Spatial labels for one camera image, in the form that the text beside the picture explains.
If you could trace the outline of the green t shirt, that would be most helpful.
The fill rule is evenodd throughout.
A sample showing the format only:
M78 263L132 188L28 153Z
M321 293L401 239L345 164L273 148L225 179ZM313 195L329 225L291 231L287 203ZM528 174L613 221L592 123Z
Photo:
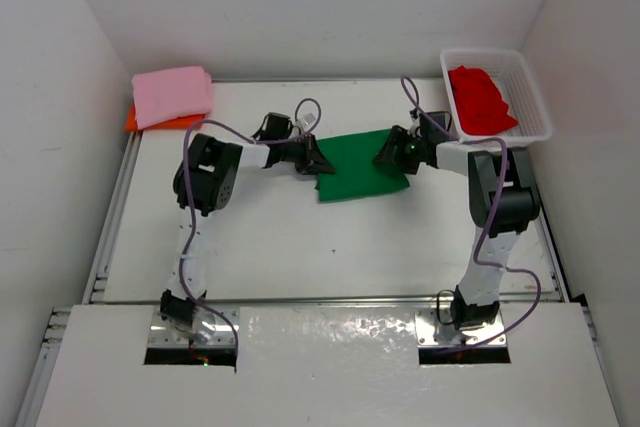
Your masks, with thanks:
M361 132L318 141L334 174L318 174L316 190L320 203L350 201L400 192L410 186L395 165L373 163L389 137L390 130Z

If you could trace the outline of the red t shirt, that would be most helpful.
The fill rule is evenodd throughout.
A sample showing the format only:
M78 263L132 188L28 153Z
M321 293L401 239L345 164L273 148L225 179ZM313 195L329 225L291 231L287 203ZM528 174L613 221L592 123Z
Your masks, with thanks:
M473 136L493 136L518 126L509 105L482 69L457 67L448 71L462 130Z

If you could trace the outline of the orange t shirt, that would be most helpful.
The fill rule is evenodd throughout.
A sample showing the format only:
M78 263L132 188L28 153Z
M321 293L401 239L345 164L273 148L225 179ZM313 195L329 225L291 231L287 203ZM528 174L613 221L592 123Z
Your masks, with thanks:
M157 123L145 128L140 128L137 123L135 105L132 104L124 124L124 131L127 133L153 131L153 130L186 130L194 123L204 120L204 114L178 117L165 122Z

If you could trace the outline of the pink t shirt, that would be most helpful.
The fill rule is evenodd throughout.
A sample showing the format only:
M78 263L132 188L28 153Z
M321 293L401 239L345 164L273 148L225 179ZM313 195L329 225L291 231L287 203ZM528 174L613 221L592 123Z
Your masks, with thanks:
M131 80L135 122L145 129L213 109L211 76L202 66L136 74Z

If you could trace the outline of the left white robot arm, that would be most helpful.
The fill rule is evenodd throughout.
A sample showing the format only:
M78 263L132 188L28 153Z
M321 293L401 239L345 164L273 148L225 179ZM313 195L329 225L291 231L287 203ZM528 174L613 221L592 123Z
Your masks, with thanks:
M212 343L221 326L229 329L231 345L238 344L238 329L231 316L206 303L204 230L214 214L229 204L243 168L268 169L289 163L300 175L333 174L335 168L314 136L320 119L319 112L293 117L268 113L250 137L213 119L199 120L187 129L173 180L181 209L178 249L161 296L160 316L191 346Z

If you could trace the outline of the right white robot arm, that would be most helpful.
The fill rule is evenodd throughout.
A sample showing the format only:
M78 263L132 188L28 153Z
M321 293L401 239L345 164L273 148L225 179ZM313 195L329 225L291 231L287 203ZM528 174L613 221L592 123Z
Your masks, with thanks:
M499 313L503 275L516 271L508 266L511 251L541 210L529 154L496 136L458 140L446 129L443 111L414 110L412 118L411 127L390 129L372 164L409 175L425 164L466 177L476 233L444 325L462 331L491 324Z

